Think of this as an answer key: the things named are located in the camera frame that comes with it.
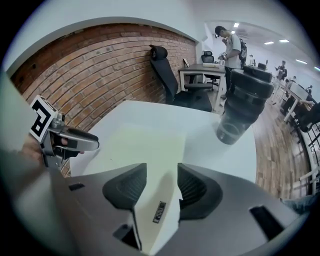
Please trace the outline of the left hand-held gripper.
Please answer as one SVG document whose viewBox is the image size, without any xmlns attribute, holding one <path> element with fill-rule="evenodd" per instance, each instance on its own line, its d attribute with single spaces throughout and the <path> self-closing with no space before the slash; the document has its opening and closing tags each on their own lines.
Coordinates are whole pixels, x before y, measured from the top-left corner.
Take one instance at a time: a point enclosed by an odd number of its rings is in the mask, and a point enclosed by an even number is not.
<svg viewBox="0 0 320 256">
<path fill-rule="evenodd" d="M 43 96 L 37 95 L 30 104 L 37 117 L 30 134 L 39 142 L 43 163 L 46 167 L 62 167 L 64 149 L 73 152 L 95 151 L 99 138 L 83 130 L 64 126 L 64 118 Z"/>
</svg>

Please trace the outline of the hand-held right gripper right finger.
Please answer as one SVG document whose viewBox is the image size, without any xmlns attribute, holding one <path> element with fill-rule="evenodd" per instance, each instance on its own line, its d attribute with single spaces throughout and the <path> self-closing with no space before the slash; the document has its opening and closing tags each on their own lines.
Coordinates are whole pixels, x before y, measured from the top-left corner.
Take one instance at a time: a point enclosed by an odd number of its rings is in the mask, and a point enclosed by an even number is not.
<svg viewBox="0 0 320 256">
<path fill-rule="evenodd" d="M 198 166 L 177 165 L 180 220 L 200 220 L 209 216 L 220 204 L 223 190 L 213 177 L 214 172 Z"/>
</svg>

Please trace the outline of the person's left hand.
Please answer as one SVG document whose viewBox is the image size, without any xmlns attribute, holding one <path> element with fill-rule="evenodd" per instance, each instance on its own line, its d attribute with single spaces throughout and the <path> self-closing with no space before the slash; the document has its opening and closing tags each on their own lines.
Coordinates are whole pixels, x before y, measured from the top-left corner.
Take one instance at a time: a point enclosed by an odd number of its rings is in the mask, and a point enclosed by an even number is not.
<svg viewBox="0 0 320 256">
<path fill-rule="evenodd" d="M 51 145 L 53 148 L 64 147 L 68 145 L 68 140 L 66 138 L 53 135 L 51 136 Z"/>
</svg>

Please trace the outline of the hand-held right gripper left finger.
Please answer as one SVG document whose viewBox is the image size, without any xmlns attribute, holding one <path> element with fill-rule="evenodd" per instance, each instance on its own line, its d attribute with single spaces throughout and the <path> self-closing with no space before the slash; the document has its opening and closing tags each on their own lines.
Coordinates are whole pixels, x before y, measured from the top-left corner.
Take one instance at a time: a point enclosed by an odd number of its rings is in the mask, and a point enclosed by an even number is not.
<svg viewBox="0 0 320 256">
<path fill-rule="evenodd" d="M 117 209 L 132 211 L 147 184 L 147 164 L 128 165 L 106 172 L 104 197 Z"/>
</svg>

